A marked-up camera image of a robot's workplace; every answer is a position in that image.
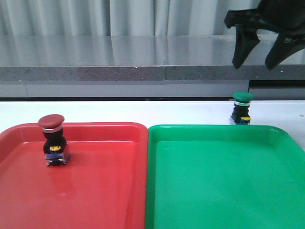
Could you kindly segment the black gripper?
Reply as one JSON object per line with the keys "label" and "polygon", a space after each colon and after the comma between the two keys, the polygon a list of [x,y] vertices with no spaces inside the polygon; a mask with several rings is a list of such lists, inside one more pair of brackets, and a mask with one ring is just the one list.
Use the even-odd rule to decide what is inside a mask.
{"label": "black gripper", "polygon": [[305,2],[303,0],[262,0],[255,9],[229,10],[227,28],[236,27],[234,68],[240,68],[260,42],[257,29],[279,33],[265,65],[274,69],[285,59],[305,48]]}

